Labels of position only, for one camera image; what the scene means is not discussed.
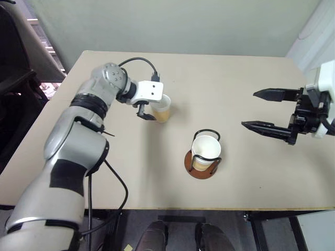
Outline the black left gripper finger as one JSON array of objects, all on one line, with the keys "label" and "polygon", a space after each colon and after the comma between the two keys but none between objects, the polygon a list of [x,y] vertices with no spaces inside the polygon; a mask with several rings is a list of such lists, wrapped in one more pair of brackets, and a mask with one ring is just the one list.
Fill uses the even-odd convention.
[{"label": "black left gripper finger", "polygon": [[155,121],[156,120],[155,116],[153,116],[151,114],[148,114],[148,113],[145,113],[144,112],[144,107],[145,107],[145,104],[140,104],[139,105],[139,110],[137,112],[137,116],[140,117],[143,120]]}]

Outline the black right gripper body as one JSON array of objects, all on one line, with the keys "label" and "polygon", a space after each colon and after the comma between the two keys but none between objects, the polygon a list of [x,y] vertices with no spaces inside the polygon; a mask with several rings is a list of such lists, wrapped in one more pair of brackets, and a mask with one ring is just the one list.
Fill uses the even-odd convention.
[{"label": "black right gripper body", "polygon": [[294,145],[299,133],[316,134],[321,127],[326,129],[325,134],[330,134],[330,95],[328,92],[321,92],[317,95],[317,102],[314,106],[310,97],[304,93],[304,89],[292,90],[288,95],[289,101],[295,101],[296,107],[291,115],[288,129],[291,131],[286,142]]}]

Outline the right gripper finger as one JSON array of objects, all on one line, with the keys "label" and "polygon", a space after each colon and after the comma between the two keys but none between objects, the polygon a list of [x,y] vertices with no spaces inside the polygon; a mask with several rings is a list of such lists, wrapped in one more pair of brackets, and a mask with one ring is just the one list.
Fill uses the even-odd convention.
[{"label": "right gripper finger", "polygon": [[253,93],[253,96],[267,101],[296,101],[300,95],[299,89],[267,88]]},{"label": "right gripper finger", "polygon": [[262,136],[280,139],[286,143],[290,142],[291,130],[288,128],[277,127],[273,123],[264,121],[243,121],[241,124]]}]

